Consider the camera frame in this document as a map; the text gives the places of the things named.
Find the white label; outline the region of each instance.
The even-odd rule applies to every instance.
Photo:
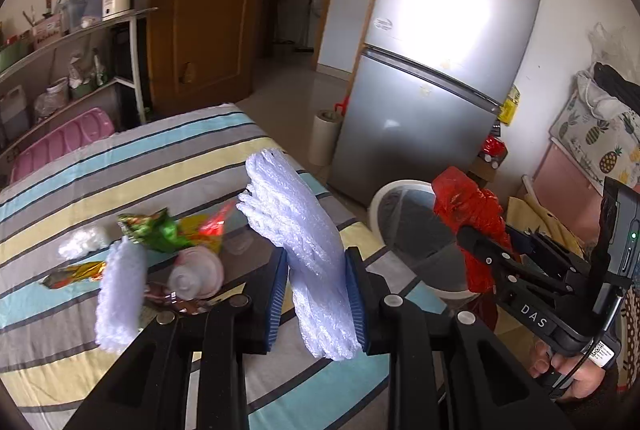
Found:
[[[390,30],[393,27],[393,24],[389,19],[380,19],[377,18],[373,21],[373,25],[380,30]]]
[[[589,355],[589,359],[600,368],[603,368],[603,366],[609,363],[609,360],[612,359],[614,355],[615,353],[613,350],[609,349],[609,347],[602,342],[599,342],[598,345],[596,345],[596,348],[593,349]]]

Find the striped tablecloth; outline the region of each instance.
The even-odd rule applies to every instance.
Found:
[[[244,161],[276,147],[235,106],[203,109],[116,134],[70,153],[0,195],[0,380],[35,430],[61,429],[116,360],[95,344],[99,283],[47,290],[39,281],[61,266],[57,249],[69,231],[87,224],[121,236],[119,213],[175,217],[213,214],[244,190]],[[387,251],[332,195],[299,166],[300,176],[340,230],[358,246],[370,270],[391,290],[429,311],[444,304]],[[268,261],[271,243],[235,211],[226,237],[253,238],[242,255],[223,247],[220,298],[242,291],[246,276]],[[105,257],[95,252],[82,261]],[[162,280],[173,258],[148,252],[151,279]],[[315,359],[305,349],[290,290],[274,349],[245,361],[249,420],[256,429],[384,428],[388,357],[364,354],[346,362]],[[186,430],[195,428],[198,356],[191,374]]]

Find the gold wrapper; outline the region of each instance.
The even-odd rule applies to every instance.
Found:
[[[107,263],[97,261],[95,263],[74,264],[66,266],[51,273],[42,281],[49,289],[59,289],[81,280],[100,280]]]

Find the baseboard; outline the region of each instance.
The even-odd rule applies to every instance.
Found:
[[[340,80],[349,81],[349,79],[351,78],[351,73],[349,71],[343,71],[342,69],[331,67],[330,65],[317,64],[316,71],[318,71],[319,73],[324,73],[325,75],[335,76]]]

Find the human hand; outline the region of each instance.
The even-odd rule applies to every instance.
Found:
[[[552,359],[549,359],[547,354],[548,350],[550,350],[549,346],[542,340],[536,340],[533,347],[531,347],[529,351],[529,357],[531,359],[529,374],[533,378],[537,378],[548,371],[550,365],[561,374],[568,374],[582,357],[581,354],[572,356],[571,358],[562,356],[562,354],[555,354]],[[586,360],[580,368],[575,371],[574,381],[572,381],[572,384],[559,400],[567,401],[591,396],[600,383],[602,383],[604,375],[605,371],[602,368],[599,368],[599,366],[591,360]]]

